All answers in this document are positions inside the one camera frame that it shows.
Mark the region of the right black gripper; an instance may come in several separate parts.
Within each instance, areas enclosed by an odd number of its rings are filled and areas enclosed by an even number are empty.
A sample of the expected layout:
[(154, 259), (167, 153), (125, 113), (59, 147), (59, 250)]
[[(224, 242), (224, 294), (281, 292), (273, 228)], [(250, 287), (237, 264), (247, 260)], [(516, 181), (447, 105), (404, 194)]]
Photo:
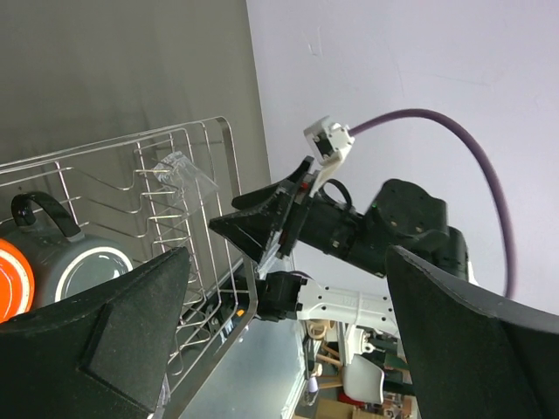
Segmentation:
[(296, 204), (294, 209), (292, 205), (261, 204), (278, 187), (295, 184), (313, 163), (314, 158), (306, 156), (288, 177), (234, 197), (231, 201), (234, 211), (212, 218), (209, 229), (258, 265), (271, 257), (290, 256), (298, 242), (347, 260), (362, 228), (362, 214), (356, 211), (348, 189), (339, 180), (329, 179), (327, 184), (338, 189), (344, 203), (335, 201), (322, 186), (313, 197), (304, 194), (303, 203)]

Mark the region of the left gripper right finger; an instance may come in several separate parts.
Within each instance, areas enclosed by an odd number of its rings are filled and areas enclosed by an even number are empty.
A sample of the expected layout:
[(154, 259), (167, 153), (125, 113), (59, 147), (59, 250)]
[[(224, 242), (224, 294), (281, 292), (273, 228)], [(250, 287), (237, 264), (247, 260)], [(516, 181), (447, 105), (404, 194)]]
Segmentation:
[(423, 418), (556, 418), (558, 317), (399, 247), (387, 282)]

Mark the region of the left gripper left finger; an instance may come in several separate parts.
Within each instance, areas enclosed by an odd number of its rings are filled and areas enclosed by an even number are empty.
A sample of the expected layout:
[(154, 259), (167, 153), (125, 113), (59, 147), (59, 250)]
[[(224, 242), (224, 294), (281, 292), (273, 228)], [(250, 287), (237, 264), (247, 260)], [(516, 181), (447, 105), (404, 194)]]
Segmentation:
[(3, 418), (147, 418), (190, 275), (177, 247), (1, 325)]

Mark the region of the clear plastic cup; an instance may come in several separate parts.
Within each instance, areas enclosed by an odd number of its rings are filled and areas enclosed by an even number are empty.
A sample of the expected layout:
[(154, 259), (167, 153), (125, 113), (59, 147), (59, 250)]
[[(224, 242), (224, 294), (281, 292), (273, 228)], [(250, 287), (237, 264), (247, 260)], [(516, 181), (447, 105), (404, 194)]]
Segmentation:
[(182, 151), (165, 156), (152, 170), (168, 192), (170, 205), (183, 210), (186, 216), (200, 210), (206, 199), (218, 191), (216, 183)]

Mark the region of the dark grey ceramic mug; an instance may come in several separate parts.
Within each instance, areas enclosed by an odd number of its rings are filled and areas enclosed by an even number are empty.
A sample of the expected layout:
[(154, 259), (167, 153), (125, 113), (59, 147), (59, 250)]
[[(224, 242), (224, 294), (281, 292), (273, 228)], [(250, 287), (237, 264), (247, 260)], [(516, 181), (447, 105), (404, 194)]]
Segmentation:
[(16, 195), (12, 219), (1, 238), (27, 259), (35, 282), (31, 307), (69, 298), (133, 270), (131, 257), (114, 240), (86, 234), (65, 207), (49, 194)]

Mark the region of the orange mug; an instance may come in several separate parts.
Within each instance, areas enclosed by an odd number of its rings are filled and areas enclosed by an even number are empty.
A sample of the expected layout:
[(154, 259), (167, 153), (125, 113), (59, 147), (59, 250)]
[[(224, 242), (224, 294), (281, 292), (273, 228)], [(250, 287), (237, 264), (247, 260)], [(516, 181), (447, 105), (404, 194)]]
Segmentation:
[(13, 244), (1, 240), (1, 322), (30, 311), (35, 280), (24, 254)]

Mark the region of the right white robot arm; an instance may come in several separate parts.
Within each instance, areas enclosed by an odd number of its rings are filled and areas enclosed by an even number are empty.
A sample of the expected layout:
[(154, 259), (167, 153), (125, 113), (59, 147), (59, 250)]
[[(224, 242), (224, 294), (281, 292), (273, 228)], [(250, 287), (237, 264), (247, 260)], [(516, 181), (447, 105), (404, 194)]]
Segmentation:
[(311, 188), (318, 174), (306, 157), (285, 179), (235, 197), (234, 212), (214, 217), (208, 227), (256, 264), (289, 256), (302, 242), (378, 278), (387, 274), (386, 253), (401, 246), (453, 276), (468, 278), (468, 250), (462, 233), (449, 226), (445, 201), (412, 182), (389, 179), (367, 211), (358, 213), (343, 183), (337, 202)]

